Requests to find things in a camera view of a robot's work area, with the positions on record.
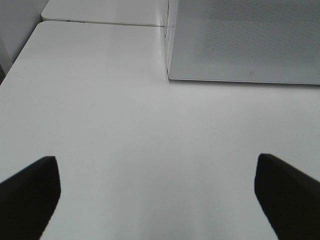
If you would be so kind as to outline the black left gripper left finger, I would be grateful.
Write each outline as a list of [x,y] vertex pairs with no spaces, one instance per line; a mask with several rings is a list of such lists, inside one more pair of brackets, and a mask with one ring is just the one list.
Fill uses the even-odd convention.
[[45,156],[0,184],[0,238],[39,240],[61,196],[55,156]]

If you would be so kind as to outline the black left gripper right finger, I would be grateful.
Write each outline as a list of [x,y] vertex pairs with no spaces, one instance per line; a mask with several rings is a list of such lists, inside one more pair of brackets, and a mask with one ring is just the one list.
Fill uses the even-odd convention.
[[254,193],[279,240],[320,238],[320,183],[282,159],[258,156]]

